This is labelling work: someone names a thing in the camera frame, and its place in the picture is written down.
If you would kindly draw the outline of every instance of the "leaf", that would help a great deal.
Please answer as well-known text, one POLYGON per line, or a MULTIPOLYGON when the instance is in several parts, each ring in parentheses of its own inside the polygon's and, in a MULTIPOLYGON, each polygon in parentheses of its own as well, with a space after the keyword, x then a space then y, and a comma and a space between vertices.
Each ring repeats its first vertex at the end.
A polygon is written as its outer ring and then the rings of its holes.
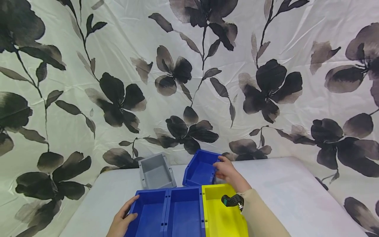
POLYGON ((212 57, 213 55, 215 55, 215 53, 218 50, 218 46, 220 45, 220 42, 221 42, 221 40, 218 39, 213 44, 211 44, 211 46, 209 47, 207 58, 212 57))
POLYGON ((232 103, 230 103, 230 106, 229 106, 229 113, 230 113, 230 119, 232 120, 232 124, 231 124, 230 128, 232 128, 234 119, 236 117, 236 110, 235 110, 232 103))
POLYGON ((95 31, 103 28, 104 26, 106 26, 107 23, 106 22, 103 22, 103 21, 99 21, 97 22, 93 27, 92 27, 92 33, 94 33, 95 31))
POLYGON ((266 20, 268 20, 268 16, 270 15, 271 2, 272 2, 271 0, 265 1, 264 13, 265 13, 266 20))
POLYGON ((205 74, 204 74, 204 76, 203 76, 203 80, 205 80, 205 79, 208 78, 208 77, 213 77, 213 76, 219 74, 220 72, 222 72, 222 71, 219 70, 219 69, 216 68, 216 67, 213 67, 213 68, 211 68, 211 69, 209 69, 209 70, 207 70, 207 71, 205 72, 205 74))
POLYGON ((257 53, 257 58, 260 58, 262 56, 262 54, 265 52, 266 48, 269 46, 270 43, 271 41, 268 41, 259 48, 258 53, 257 53))
POLYGON ((76 20, 74 19, 74 17, 71 14, 69 14, 69 15, 70 15, 70 18, 71 18, 71 24, 72 24, 72 27, 74 29, 75 34, 79 37, 79 39, 83 40, 82 37, 81 37, 81 34, 80 34, 79 27, 76 24, 76 20))
POLYGON ((190 91, 187 89, 187 87, 184 84, 180 84, 180 87, 182 88, 183 93, 192 102, 192 97, 191 97, 190 91))
POLYGON ((86 117, 86 124, 87 124, 87 127, 94 134, 94 138, 95 138, 95 131, 96 131, 96 125, 95 125, 95 123, 92 120, 90 120, 89 118, 86 117))
POLYGON ((90 65, 91 65, 91 71, 93 74, 95 74, 95 68, 96 68, 96 59, 93 58, 91 59, 91 61, 89 61, 90 65))
POLYGON ((197 48, 196 44, 190 38, 188 38, 188 36, 186 36, 182 32, 178 32, 178 33, 179 33, 180 37, 182 38, 182 40, 186 41, 186 43, 190 47, 190 49, 192 49, 196 53, 200 53, 200 50, 197 48))
POLYGON ((95 5, 93 5, 91 8, 92 10, 96 10, 98 9, 99 7, 101 7, 103 4, 104 4, 105 0, 99 0, 97 3, 95 3, 95 5))
POLYGON ((47 53, 47 51, 44 51, 39 48, 33 48, 33 47, 21 47, 19 48, 20 51, 27 53, 28 55, 39 58, 42 61, 44 61, 47 64, 50 64, 51 66, 59 69, 59 70, 66 70, 66 67, 61 64, 59 61, 57 61, 55 58, 53 58, 51 55, 47 53))
POLYGON ((156 138, 152 138, 152 137, 144 137, 143 139, 145 139, 146 141, 148 141, 148 142, 151 143, 151 144, 155 144, 155 145, 159 145, 159 146, 161 146, 161 143, 160 143, 159 140, 156 139, 156 138))
POLYGON ((226 87, 219 82, 216 78, 212 77, 211 83, 213 87, 215 88, 216 92, 221 96, 225 98, 229 98, 228 91, 226 90, 226 87))
POLYGON ((46 79, 47 76, 47 64, 45 62, 41 62, 39 67, 36 70, 36 76, 38 78, 38 82, 41 82, 46 79))
POLYGON ((9 77, 10 79, 13 79, 13 80, 17 80, 17 81, 25 81, 25 82, 29 82, 31 83, 30 81, 28 81, 28 79, 26 79, 25 77, 21 76, 20 74, 18 74, 17 72, 15 71, 12 71, 8 68, 4 68, 4 67, 0 67, 0 72, 4 75, 6 75, 7 77, 9 77))
POLYGON ((261 133, 261 144, 262 144, 262 146, 265 145, 265 137, 263 136, 262 133, 261 133))
POLYGON ((29 141, 36 141, 43 144, 48 144, 46 139, 42 137, 37 131, 29 130, 26 128, 19 129, 19 133, 22 134, 29 141))
POLYGON ((73 104, 69 104, 67 102, 64 102, 62 100, 57 100, 55 104, 60 107, 61 109, 65 110, 67 113, 70 113, 72 115, 78 115, 81 114, 81 111, 73 104))
POLYGON ((259 131, 260 131, 260 129, 254 129, 253 131, 251 131, 251 132, 249 133, 249 135, 250 135, 250 136, 256 136, 256 135, 258 135, 259 131))
POLYGON ((134 155, 137 157, 138 156, 138 150, 136 148, 133 147, 133 153, 134 155))
POLYGON ((62 93, 63 91, 59 91, 59 90, 54 90, 50 92, 49 95, 47 96, 46 108, 48 108, 51 105, 51 103, 56 101, 61 96, 62 93))
POLYGON ((254 32, 251 34, 251 55, 253 56, 254 63, 257 65, 257 38, 254 32))
POLYGON ((153 13, 149 16, 150 19, 155 20, 158 25, 164 29, 165 32, 171 32, 174 29, 172 28, 172 25, 170 22, 168 22, 161 14, 159 13, 153 13))
POLYGON ((130 144, 132 144, 132 142, 130 142, 130 141, 121 141, 119 143, 120 146, 129 146, 130 144))

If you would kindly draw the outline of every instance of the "white table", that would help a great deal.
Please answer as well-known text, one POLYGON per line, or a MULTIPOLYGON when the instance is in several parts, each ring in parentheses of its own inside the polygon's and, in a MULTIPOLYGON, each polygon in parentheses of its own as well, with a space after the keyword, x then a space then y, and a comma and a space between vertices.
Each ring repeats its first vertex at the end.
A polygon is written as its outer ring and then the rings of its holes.
MULTIPOLYGON (((292 237, 367 237, 293 157, 233 163, 292 237)), ((186 165, 172 166, 180 187, 186 165)), ((138 169, 101 174, 60 237, 105 237, 115 213, 142 189, 138 169)))

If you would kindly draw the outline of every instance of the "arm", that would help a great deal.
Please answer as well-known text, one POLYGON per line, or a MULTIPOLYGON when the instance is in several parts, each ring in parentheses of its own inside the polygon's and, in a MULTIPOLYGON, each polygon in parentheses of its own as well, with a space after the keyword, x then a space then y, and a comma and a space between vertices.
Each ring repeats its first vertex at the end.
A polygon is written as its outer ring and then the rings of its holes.
POLYGON ((220 156, 219 159, 222 162, 214 164, 218 170, 216 177, 225 179, 244 198, 242 215, 248 225, 249 237, 291 237, 257 191, 251 188, 233 164, 226 157, 220 156))

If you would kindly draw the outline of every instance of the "floral backdrop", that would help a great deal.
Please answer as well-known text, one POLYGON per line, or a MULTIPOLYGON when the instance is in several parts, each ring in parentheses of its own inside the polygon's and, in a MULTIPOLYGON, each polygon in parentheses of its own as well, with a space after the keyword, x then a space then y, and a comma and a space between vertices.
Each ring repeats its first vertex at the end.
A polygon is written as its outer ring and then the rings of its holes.
POLYGON ((0 0, 1 232, 59 236, 100 173, 205 149, 295 156, 379 236, 378 10, 0 0))

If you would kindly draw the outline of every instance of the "beige sleeve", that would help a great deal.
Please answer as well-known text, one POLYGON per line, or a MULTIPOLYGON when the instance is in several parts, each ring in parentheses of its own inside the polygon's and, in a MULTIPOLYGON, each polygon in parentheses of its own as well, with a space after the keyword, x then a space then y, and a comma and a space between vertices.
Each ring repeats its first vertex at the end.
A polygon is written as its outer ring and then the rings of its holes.
POLYGON ((245 200, 242 215, 247 222, 249 237, 291 237, 255 189, 239 195, 245 200))

